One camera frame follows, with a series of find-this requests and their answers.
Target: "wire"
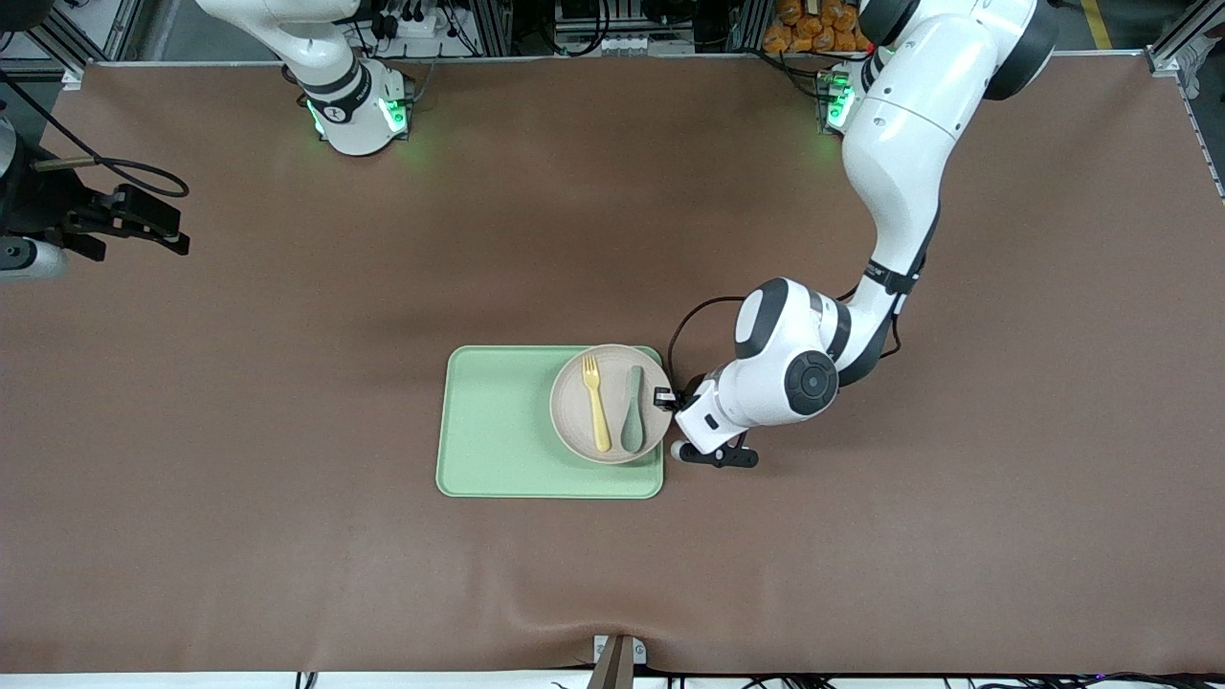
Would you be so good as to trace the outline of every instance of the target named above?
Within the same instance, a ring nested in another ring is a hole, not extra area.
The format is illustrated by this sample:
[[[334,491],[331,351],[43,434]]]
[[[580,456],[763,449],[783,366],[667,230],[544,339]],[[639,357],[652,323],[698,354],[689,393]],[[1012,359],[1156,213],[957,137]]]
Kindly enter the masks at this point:
[[[772,58],[769,55],[769,53],[766,53],[764,50],[758,50],[757,48],[739,48],[736,50],[736,53],[747,53],[750,55],[757,55],[767,65],[774,67],[775,70],[780,70],[780,71],[790,70],[791,74],[794,74],[796,76],[807,76],[807,77],[813,77],[813,78],[816,78],[816,76],[817,76],[816,71],[801,70],[801,69],[796,69],[796,67],[788,67],[783,63],[779,63],[778,60],[775,60],[774,58]]]
[[[60,134],[62,134],[64,136],[66,136],[69,139],[69,141],[71,141],[72,143],[75,143],[77,146],[77,148],[81,148],[82,151],[85,151],[86,153],[88,153],[89,157],[93,158],[94,164],[102,166],[102,167],[107,168],[108,170],[115,173],[116,175],[121,177],[123,179],[132,183],[136,186],[140,186],[141,189],[143,189],[143,190],[146,190],[146,191],[148,191],[151,194],[158,194],[160,196],[168,196],[170,199],[181,199],[181,197],[184,197],[184,196],[186,196],[187,194],[191,192],[191,190],[187,188],[187,183],[183,181],[183,178],[180,178],[179,175],[176,175],[174,173],[167,172],[167,170],[164,170],[162,168],[158,168],[158,167],[154,167],[154,166],[151,166],[151,164],[147,164],[147,163],[138,163],[136,161],[126,161],[126,159],[123,159],[123,158],[105,158],[103,156],[99,156],[98,152],[94,151],[93,148],[91,148],[88,143],[86,143],[85,141],[81,141],[75,134],[72,134],[71,131],[69,131],[69,128],[66,128],[62,124],[60,124],[60,120],[55,119],[55,116],[53,116],[49,112],[47,112],[47,109],[43,108],[38,103],[38,101],[34,99],[33,96],[31,96],[29,93],[26,93],[26,89],[22,88],[16,81],[13,81],[12,77],[10,77],[4,70],[0,70],[0,80],[2,80],[13,91],[16,91],[17,96],[21,96],[22,101],[24,101],[26,103],[28,103],[29,107],[33,108],[36,113],[38,113],[39,115],[42,115],[43,119],[45,119],[48,123],[50,123],[51,126],[54,126],[55,129],[60,130]],[[149,173],[149,174],[152,174],[154,177],[160,177],[162,179],[164,179],[164,180],[174,184],[179,189],[162,189],[159,186],[154,186],[154,185],[152,185],[152,184],[149,184],[149,183],[147,183],[147,181],[145,181],[145,180],[142,180],[142,179],[132,175],[131,173],[127,172],[127,169],[140,170],[140,172]]]
[[[744,302],[744,300],[745,300],[744,297],[715,297],[713,299],[707,299],[706,302],[702,302],[701,304],[690,309],[690,313],[685,314],[685,318],[681,319],[680,325],[676,326],[676,331],[673,332],[673,338],[668,341],[668,360],[666,360],[668,370],[664,373],[668,374],[668,383],[671,384],[673,392],[680,395],[681,390],[676,385],[676,369],[673,368],[673,349],[676,347],[676,340],[680,338],[681,331],[685,330],[685,325],[690,321],[690,319],[696,316],[698,311],[709,306],[710,304],[718,304],[720,302]]]
[[[783,74],[786,75],[786,78],[790,80],[791,86],[794,86],[796,91],[799,91],[800,93],[804,93],[805,96],[807,96],[809,98],[812,98],[813,101],[820,101],[821,99],[821,96],[817,96],[816,91],[809,91],[807,88],[804,87],[802,83],[800,83],[800,78],[796,77],[795,72],[793,72],[786,66],[786,60],[783,58],[783,53],[778,54],[778,63],[780,65],[783,65]]]
[[[451,0],[442,0],[439,2],[439,7],[441,7],[442,13],[446,15],[447,22],[450,22],[456,29],[456,36],[459,38],[459,43],[468,49],[468,53],[472,53],[473,58],[479,58],[480,51],[477,50],[477,44],[468,37],[468,32],[464,31],[463,22],[458,20],[459,13],[456,12],[454,5],[451,4]]]
[[[421,82],[421,89],[413,94],[413,104],[421,102],[425,98],[425,89],[430,87],[430,80],[434,78],[434,67],[439,66],[439,58],[442,56],[442,42],[439,42],[439,54],[434,56],[434,61],[430,63],[430,71],[425,72],[425,81]]]
[[[550,6],[549,4],[541,4],[541,7],[549,7],[549,6]],[[578,53],[571,53],[568,49],[559,47],[554,42],[554,39],[549,37],[548,31],[545,31],[546,22],[540,22],[539,26],[540,38],[544,40],[545,45],[548,45],[557,55],[564,55],[567,58],[582,58],[583,55],[593,53],[597,48],[604,44],[604,39],[608,38],[609,36],[609,29],[612,28],[612,9],[609,5],[609,0],[600,0],[600,7],[603,7],[604,10],[604,28],[603,29],[600,28],[600,16],[599,13],[597,13],[595,34],[592,37],[592,42],[587,44],[587,48],[583,48]],[[541,18],[546,18],[546,16],[543,12],[541,12]]]
[[[898,315],[897,314],[893,314],[893,322],[891,325],[892,325],[891,330],[893,331],[893,348],[889,349],[888,352],[881,354],[882,359],[886,358],[886,357],[892,357],[893,354],[897,354],[898,352],[902,351],[902,337],[898,336]]]
[[[816,55],[818,58],[829,58],[832,60],[842,60],[844,63],[866,63],[872,59],[872,53],[875,51],[876,49],[873,48],[867,53],[864,53],[862,55],[855,55],[855,56],[839,55],[838,53],[809,53],[809,55]]]
[[[752,689],[755,687],[764,688],[767,682],[777,680],[785,689],[834,689],[829,680],[837,676],[823,676],[823,674],[769,674],[762,677],[753,677],[741,687],[741,689]]]
[[[349,20],[349,23],[353,25],[353,31],[358,32],[358,40],[361,42],[361,54],[366,58],[372,56],[374,53],[371,51],[370,45],[366,43],[366,34],[361,32],[361,25],[358,23],[356,18]]]

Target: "yellow tape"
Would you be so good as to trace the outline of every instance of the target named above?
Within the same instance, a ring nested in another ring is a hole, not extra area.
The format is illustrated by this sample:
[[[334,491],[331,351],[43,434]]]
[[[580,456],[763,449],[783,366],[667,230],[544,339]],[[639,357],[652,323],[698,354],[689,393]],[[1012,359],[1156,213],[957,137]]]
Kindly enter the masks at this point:
[[[1101,21],[1098,0],[1080,0],[1080,7],[1084,10],[1084,20],[1089,22],[1089,33],[1093,34],[1093,43],[1098,50],[1114,50],[1110,34],[1106,33],[1106,23]]]

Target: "fork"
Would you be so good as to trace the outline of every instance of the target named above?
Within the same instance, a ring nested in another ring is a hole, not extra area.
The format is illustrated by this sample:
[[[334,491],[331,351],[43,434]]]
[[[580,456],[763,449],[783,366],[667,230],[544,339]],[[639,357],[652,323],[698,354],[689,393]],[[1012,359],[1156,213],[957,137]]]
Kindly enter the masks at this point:
[[[595,357],[587,354],[583,357],[583,385],[587,395],[592,398],[592,428],[595,432],[595,449],[608,452],[612,449],[612,439],[609,438],[609,422],[604,418],[604,405],[600,402],[600,368],[595,364]]]

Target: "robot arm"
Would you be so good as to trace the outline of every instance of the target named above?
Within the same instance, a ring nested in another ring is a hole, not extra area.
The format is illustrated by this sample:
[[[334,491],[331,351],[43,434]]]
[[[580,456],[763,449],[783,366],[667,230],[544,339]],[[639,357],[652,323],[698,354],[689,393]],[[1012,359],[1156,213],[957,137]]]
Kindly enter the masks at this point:
[[[404,75],[359,59],[332,22],[360,0],[196,0],[281,58],[306,92],[315,129],[341,153],[366,156],[408,132],[412,93]]]
[[[676,414],[692,444],[677,456],[812,418],[872,371],[919,280],[953,146],[992,83],[1002,97],[1016,93],[1054,49],[1052,26],[1035,11],[1034,0],[864,4],[864,29],[882,48],[853,70],[850,88],[862,97],[848,105],[843,166],[876,222],[876,249],[849,303],[786,278],[745,298],[735,360],[707,374]]]

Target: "beige plate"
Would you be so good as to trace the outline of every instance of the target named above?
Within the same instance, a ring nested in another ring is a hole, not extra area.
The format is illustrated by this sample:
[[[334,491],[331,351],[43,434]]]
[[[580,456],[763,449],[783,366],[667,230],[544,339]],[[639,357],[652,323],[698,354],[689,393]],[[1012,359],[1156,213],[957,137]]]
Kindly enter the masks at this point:
[[[592,403],[583,386],[583,356],[592,354],[600,368],[600,401],[608,418],[612,449],[600,452],[595,449],[595,432],[592,429]],[[630,408],[630,368],[642,367],[642,387],[638,390],[638,409],[642,413],[642,449],[626,452],[621,449],[621,427]],[[633,347],[600,345],[578,354],[561,367],[552,381],[549,396],[549,416],[561,441],[575,454],[593,462],[620,465],[631,462],[649,452],[668,433],[673,414],[652,402],[655,387],[670,387],[664,369]]]

